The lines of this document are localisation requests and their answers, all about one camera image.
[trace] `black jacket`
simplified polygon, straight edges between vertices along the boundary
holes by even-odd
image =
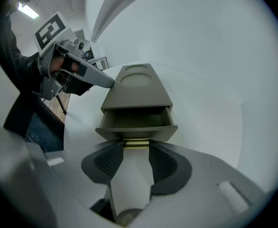
[[[61,137],[64,124],[52,111],[34,96],[31,91],[39,92],[43,77],[38,71],[38,53],[24,57],[17,48],[16,37],[11,30],[10,16],[0,15],[0,65],[20,91],[4,127],[25,136],[33,112]]]

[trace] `finger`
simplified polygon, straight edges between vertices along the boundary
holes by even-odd
[[[78,63],[73,62],[72,65],[71,65],[71,70],[74,71],[74,72],[76,72],[77,69],[78,69]]]

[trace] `black sleeve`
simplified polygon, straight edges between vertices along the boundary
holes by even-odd
[[[7,29],[8,35],[10,37],[10,48],[19,74],[24,79],[27,87],[30,90],[39,92],[43,76],[40,75],[38,70],[38,52],[30,57],[23,56],[20,50],[17,48],[16,37],[13,31],[11,30],[10,20]]]

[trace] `person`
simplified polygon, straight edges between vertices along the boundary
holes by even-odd
[[[63,150],[64,124],[31,91],[39,92],[43,76],[38,70],[38,53],[25,57],[17,47],[11,30],[11,13],[17,11],[17,0],[10,0],[0,14],[0,65],[20,91],[4,127],[25,138],[27,142],[40,145],[44,152]],[[58,71],[64,57],[54,57],[50,71]],[[72,63],[76,71],[78,64]]]

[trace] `fluorescent light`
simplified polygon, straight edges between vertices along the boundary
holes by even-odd
[[[19,11],[27,14],[28,16],[30,16],[33,19],[35,19],[38,16],[38,14],[36,12],[34,12],[31,8],[29,8],[27,5],[22,7],[21,3],[19,3]]]

